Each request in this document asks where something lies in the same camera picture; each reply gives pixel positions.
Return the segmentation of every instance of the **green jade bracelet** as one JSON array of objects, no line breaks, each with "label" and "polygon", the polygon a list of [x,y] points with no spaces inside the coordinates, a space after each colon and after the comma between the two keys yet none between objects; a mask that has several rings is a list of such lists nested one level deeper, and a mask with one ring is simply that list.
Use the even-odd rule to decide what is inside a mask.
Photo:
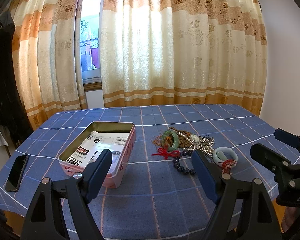
[{"label": "green jade bracelet", "polygon": [[162,147],[164,147],[165,139],[166,139],[169,135],[172,135],[172,137],[173,137],[173,144],[172,144],[172,147],[168,147],[167,150],[168,150],[169,152],[177,151],[177,150],[178,150],[178,147],[179,147],[179,137],[178,137],[178,135],[176,134],[175,131],[171,131],[171,130],[165,131],[165,132],[161,135],[161,145],[162,145]]}]

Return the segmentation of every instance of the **pink tin box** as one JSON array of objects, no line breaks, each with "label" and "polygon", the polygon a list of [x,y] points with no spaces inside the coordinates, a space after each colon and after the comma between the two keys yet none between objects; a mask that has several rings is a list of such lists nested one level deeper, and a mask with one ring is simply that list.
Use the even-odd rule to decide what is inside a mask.
[{"label": "pink tin box", "polygon": [[133,145],[136,141],[136,130],[133,123],[126,122],[92,122],[76,139],[63,151],[59,156],[59,163],[63,171],[72,176],[76,172],[82,172],[84,168],[67,163],[65,160],[69,158],[77,147],[92,132],[129,132],[128,140],[120,154],[119,161],[112,173],[108,173],[104,182],[104,187],[117,188],[120,186],[124,171],[126,170]]}]

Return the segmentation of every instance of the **table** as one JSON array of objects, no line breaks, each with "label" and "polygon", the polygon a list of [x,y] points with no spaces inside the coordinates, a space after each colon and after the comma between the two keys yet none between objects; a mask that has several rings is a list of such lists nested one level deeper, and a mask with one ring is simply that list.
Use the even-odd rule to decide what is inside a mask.
[{"label": "table", "polygon": [[[260,142],[300,163],[297,150],[274,138],[274,128],[237,105],[168,105],[100,108],[54,114],[14,152],[0,171],[0,208],[26,215],[42,178],[66,179],[58,156],[93,121],[134,122],[137,139],[122,183],[102,188],[89,208],[105,239],[198,239],[213,212],[197,176],[178,173],[171,159],[164,161],[152,143],[154,137],[174,126],[179,130],[208,134],[214,147],[230,147],[239,157],[232,169],[236,179],[261,178],[272,200],[278,195],[273,174],[251,159],[249,150]],[[6,192],[5,182],[15,158],[29,154],[20,189]],[[190,158],[184,166],[192,168]],[[235,223],[240,202],[234,209]],[[78,239],[67,200],[62,201],[71,239]]]}]

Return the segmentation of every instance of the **red tassel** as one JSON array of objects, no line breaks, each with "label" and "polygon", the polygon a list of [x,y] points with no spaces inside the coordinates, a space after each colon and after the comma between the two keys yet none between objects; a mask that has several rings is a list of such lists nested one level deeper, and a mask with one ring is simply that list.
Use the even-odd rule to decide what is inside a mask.
[{"label": "red tassel", "polygon": [[173,152],[168,153],[166,149],[160,147],[158,149],[158,153],[153,153],[152,155],[160,155],[160,156],[164,157],[164,160],[167,160],[168,157],[172,157],[172,158],[178,157],[180,155],[180,152],[173,151]]}]

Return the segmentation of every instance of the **watch face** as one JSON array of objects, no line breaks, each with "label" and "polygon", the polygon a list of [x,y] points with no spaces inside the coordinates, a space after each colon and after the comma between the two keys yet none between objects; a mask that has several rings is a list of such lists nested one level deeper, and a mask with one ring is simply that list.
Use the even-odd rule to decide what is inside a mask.
[{"label": "watch face", "polygon": [[190,135],[191,140],[193,140],[194,142],[200,142],[200,139],[197,135],[195,134],[191,134]]}]

